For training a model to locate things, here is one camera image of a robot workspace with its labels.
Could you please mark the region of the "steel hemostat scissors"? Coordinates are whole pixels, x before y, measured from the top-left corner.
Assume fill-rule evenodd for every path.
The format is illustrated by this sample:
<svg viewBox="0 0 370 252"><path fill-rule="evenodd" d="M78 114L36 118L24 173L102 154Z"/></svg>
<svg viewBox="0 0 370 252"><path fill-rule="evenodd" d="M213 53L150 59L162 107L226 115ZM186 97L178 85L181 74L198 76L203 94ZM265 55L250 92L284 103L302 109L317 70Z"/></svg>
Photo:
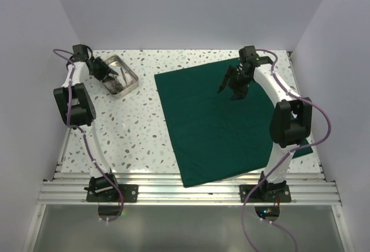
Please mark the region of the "steel hemostat scissors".
<svg viewBox="0 0 370 252"><path fill-rule="evenodd" d="M124 90L124 86L119 80L111 80L106 83L106 88L112 95L117 95Z"/></svg>

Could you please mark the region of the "stainless steel tray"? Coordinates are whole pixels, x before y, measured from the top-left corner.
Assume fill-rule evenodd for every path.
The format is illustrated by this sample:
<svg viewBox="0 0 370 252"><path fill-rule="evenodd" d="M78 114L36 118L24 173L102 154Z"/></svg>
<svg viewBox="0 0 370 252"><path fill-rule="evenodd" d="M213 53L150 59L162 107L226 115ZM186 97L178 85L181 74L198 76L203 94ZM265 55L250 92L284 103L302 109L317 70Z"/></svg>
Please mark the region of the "stainless steel tray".
<svg viewBox="0 0 370 252"><path fill-rule="evenodd" d="M108 57L104 63L116 72L116 74L110 72L110 78L103 81L103 85L113 97L122 98L139 86L138 76L118 55Z"/></svg>

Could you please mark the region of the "green surgical cloth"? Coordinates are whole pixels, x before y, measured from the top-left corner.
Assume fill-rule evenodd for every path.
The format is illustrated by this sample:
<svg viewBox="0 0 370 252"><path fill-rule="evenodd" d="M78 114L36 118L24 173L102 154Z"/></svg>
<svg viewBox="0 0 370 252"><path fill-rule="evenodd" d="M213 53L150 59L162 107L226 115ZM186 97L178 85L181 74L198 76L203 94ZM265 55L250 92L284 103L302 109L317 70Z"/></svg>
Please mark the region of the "green surgical cloth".
<svg viewBox="0 0 370 252"><path fill-rule="evenodd" d="M258 84L245 99L219 92L236 58L155 75L173 152L184 187L219 181L266 167L273 104Z"/></svg>

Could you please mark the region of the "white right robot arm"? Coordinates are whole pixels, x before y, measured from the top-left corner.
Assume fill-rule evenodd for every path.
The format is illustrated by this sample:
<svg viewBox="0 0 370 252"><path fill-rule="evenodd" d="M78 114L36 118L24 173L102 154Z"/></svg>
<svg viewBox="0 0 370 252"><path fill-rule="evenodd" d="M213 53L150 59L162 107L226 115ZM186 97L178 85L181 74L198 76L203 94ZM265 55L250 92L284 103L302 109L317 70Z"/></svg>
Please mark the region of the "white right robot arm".
<svg viewBox="0 0 370 252"><path fill-rule="evenodd" d="M275 72L277 63L269 56L260 56L254 46L239 50L239 65L229 66L218 89L226 87L233 91L232 99L246 98L250 84L255 82L267 94L274 108L269 125L273 141L271 155L265 169L261 172L258 184L251 190L240 188L240 198L246 203L290 202L286 181L287 171L295 149L310 135L312 125L312 106L296 93L288 90L287 83Z"/></svg>

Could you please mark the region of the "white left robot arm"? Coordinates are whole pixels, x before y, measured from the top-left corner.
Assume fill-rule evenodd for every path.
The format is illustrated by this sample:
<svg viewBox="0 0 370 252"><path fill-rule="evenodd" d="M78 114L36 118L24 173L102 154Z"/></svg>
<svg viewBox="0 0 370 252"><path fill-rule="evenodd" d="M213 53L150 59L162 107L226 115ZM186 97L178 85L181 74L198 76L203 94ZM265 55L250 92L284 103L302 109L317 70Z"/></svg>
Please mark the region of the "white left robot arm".
<svg viewBox="0 0 370 252"><path fill-rule="evenodd" d="M119 75L101 58L94 57L92 49L79 44L72 47L73 52L67 60L68 74L65 82L53 90L54 99L64 124L76 130L87 156L90 181L87 201L118 201L122 198L115 175L104 157L96 133L95 107L83 83L84 79L94 76L101 83L110 83Z"/></svg>

